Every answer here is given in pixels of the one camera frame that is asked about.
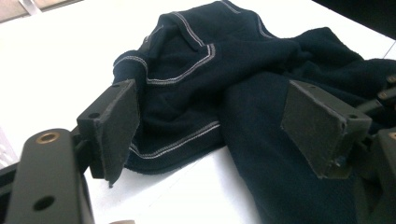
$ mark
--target screw hole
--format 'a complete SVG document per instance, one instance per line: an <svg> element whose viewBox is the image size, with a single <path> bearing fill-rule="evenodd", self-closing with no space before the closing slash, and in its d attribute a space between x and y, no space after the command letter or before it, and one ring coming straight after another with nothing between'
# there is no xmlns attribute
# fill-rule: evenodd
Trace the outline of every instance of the screw hole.
<svg viewBox="0 0 396 224"><path fill-rule="evenodd" d="M99 113L91 113L88 118L90 119L97 119L99 118L100 114Z"/></svg>
<svg viewBox="0 0 396 224"><path fill-rule="evenodd" d="M41 139L41 141L49 141L49 140L52 140L54 138L55 138L55 134L50 133L50 134L42 136L40 139Z"/></svg>
<svg viewBox="0 0 396 224"><path fill-rule="evenodd" d="M55 198L53 196L46 196L35 202L33 209L37 212L40 212L49 208L54 202Z"/></svg>

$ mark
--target white surface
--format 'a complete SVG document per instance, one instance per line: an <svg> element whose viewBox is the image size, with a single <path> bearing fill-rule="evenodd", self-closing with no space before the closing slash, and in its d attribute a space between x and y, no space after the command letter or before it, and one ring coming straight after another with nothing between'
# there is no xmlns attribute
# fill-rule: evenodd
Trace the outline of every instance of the white surface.
<svg viewBox="0 0 396 224"><path fill-rule="evenodd" d="M212 1L86 0L0 25L0 126L18 155L31 135L73 129L112 81L112 63L137 49L162 13ZM329 26L365 59L396 59L394 40L309 0L233 1L291 37ZM96 223L259 223L227 148L165 175L124 170L113 189L86 174Z"/></svg>

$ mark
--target seam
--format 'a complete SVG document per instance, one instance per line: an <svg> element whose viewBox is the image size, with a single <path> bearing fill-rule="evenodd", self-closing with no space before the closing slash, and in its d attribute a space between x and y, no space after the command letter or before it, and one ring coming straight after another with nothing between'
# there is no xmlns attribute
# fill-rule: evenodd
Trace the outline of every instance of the seam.
<svg viewBox="0 0 396 224"><path fill-rule="evenodd" d="M230 5L228 5L227 3L225 3L224 1L221 1L221 3L226 6L227 8L229 8L233 13L235 14L239 14L241 13L240 11L235 10L233 7L231 7Z"/></svg>
<svg viewBox="0 0 396 224"><path fill-rule="evenodd" d="M117 65L119 65L119 63L126 61L126 60L132 60L132 61L141 63L145 67L146 76L148 75L148 73L149 73L148 64L146 63L145 60L143 60L142 58L136 57L136 56L125 56L122 59L120 59L116 64L114 64L114 67L116 67Z"/></svg>
<svg viewBox="0 0 396 224"><path fill-rule="evenodd" d="M150 38L152 35L155 35L157 32L159 32L162 28L163 28L163 25L161 25L160 27L157 27L157 29L155 29L150 35L148 35L148 36L145 37L144 41L145 41L145 42L148 42L148 41L149 41L149 38Z"/></svg>
<svg viewBox="0 0 396 224"><path fill-rule="evenodd" d="M181 21L183 21L184 26L185 26L186 29L187 29L187 32L189 32L190 36L199 44L200 47L202 47L202 46L205 45L205 44L204 44L204 41L202 41L202 40L198 37L198 35L195 34L195 32L191 29L191 27L190 27L189 23L187 22L187 20L186 20L180 13L178 13L178 12L172 12L172 14L178 16L178 17L181 19Z"/></svg>
<svg viewBox="0 0 396 224"><path fill-rule="evenodd" d="M169 152L174 151L175 149L178 149L184 145L186 145L187 143L189 143L190 141L201 137L202 135L211 132L212 130L217 129L220 126L218 121L214 121L209 123L208 125L206 125L204 128L198 130L195 133L192 133L178 141L176 141L175 143L167 146L167 147L162 147L158 150L156 150L153 153L149 153L149 154L141 154L137 148L137 146L133 143L131 143L131 145L129 146L129 149L136 154L136 156L142 158L142 159L146 159L146 160L152 160L152 159L156 159L158 157L160 157L163 154L167 154Z"/></svg>
<svg viewBox="0 0 396 224"><path fill-rule="evenodd" d="M216 56L216 49L213 44L210 44L207 47L207 55L195 63L191 68L189 68L186 72L181 74L178 77L172 77L168 79L150 79L147 78L147 83L151 85L170 85L170 84L175 84L181 81L183 78L186 76L190 75L192 72L194 72L197 68L201 67L202 65L208 63L210 60L212 60Z"/></svg>
<svg viewBox="0 0 396 224"><path fill-rule="evenodd" d="M256 13L256 16L257 16L257 21L258 21L258 24L259 24L259 31L260 31L260 34L261 34L262 36L264 36L264 37L267 37L267 38L273 38L272 36L266 34L266 33L262 30L262 19L260 18L259 14L257 14L257 13Z"/></svg>

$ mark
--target black metal arm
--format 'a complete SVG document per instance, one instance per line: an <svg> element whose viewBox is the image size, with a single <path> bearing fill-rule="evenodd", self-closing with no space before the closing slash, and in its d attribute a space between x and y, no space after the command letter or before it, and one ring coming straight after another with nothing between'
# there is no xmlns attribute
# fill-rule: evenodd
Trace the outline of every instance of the black metal arm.
<svg viewBox="0 0 396 224"><path fill-rule="evenodd" d="M357 175L354 197L360 224L396 220L396 127L368 131L373 115L395 110L396 78L377 99L354 108L326 91L292 81L282 125L318 178Z"/></svg>
<svg viewBox="0 0 396 224"><path fill-rule="evenodd" d="M84 172L109 185L120 177L139 117L134 80L109 87L72 132L29 138L21 161L0 173L3 223L94 223Z"/></svg>

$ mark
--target fleece fabric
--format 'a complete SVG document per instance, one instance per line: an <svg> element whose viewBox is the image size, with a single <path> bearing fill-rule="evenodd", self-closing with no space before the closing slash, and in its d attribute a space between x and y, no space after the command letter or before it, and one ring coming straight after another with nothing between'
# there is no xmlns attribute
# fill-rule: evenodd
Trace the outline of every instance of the fleece fabric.
<svg viewBox="0 0 396 224"><path fill-rule="evenodd" d="M264 223L355 223L353 178L318 179L281 129L289 82L357 106L395 73L396 62L364 61L329 28L279 38L229 1L161 15L114 62L114 82L136 80L141 116L125 166L160 174L226 145ZM373 118L372 132L395 118Z"/></svg>

